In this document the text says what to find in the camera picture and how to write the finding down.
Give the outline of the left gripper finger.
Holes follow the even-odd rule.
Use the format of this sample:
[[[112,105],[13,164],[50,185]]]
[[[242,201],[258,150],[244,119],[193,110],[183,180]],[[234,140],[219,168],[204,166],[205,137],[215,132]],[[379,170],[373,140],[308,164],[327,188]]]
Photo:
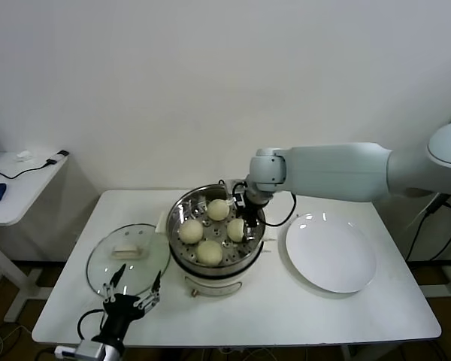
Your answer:
[[[120,279],[123,276],[123,273],[126,269],[126,264],[123,263],[122,266],[114,272],[111,279],[107,283],[103,283],[102,289],[103,289],[103,296],[105,301],[115,301],[115,289],[118,283],[120,282]]]
[[[151,288],[150,292],[144,296],[139,298],[136,302],[134,302],[133,306],[142,311],[150,311],[152,310],[160,301],[160,282],[161,282],[161,272],[158,272]]]

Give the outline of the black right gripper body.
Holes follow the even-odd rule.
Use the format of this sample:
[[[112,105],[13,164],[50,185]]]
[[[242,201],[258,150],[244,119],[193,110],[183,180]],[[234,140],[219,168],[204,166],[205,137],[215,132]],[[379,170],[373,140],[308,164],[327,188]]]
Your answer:
[[[244,206],[240,208],[240,218],[242,218],[248,226],[258,226],[260,223],[265,225],[266,219],[263,208],[267,205],[257,205],[250,201],[246,196],[244,198]]]

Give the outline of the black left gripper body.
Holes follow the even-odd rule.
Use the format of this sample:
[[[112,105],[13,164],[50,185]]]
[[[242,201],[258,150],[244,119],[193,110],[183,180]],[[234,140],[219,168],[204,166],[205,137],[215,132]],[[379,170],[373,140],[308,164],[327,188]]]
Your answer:
[[[137,296],[117,295],[114,302],[105,302],[105,322],[99,334],[94,336],[93,340],[114,339],[123,341],[130,324],[143,317],[143,310],[134,306],[134,303],[138,300]]]

